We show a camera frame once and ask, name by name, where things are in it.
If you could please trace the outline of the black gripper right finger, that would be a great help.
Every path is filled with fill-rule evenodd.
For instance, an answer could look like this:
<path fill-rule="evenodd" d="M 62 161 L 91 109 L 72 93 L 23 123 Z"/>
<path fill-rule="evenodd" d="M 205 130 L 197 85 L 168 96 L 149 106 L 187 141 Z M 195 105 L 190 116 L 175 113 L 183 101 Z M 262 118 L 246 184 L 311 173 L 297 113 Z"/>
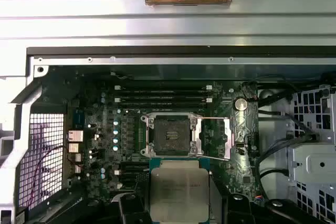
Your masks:
<path fill-rule="evenodd" d="M 209 207 L 217 223 L 323 223 L 291 200 L 272 199 L 259 206 L 242 194 L 230 193 L 213 176 L 209 177 Z"/>

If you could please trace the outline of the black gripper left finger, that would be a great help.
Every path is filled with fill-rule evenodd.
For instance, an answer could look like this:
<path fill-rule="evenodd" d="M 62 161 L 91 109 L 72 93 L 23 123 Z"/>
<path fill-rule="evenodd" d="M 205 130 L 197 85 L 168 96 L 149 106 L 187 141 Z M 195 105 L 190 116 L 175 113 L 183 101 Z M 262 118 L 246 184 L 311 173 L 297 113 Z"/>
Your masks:
<path fill-rule="evenodd" d="M 42 223 L 151 223 L 145 206 L 148 173 L 123 173 L 121 181 L 90 174 L 73 184 L 69 196 L 50 206 Z"/>

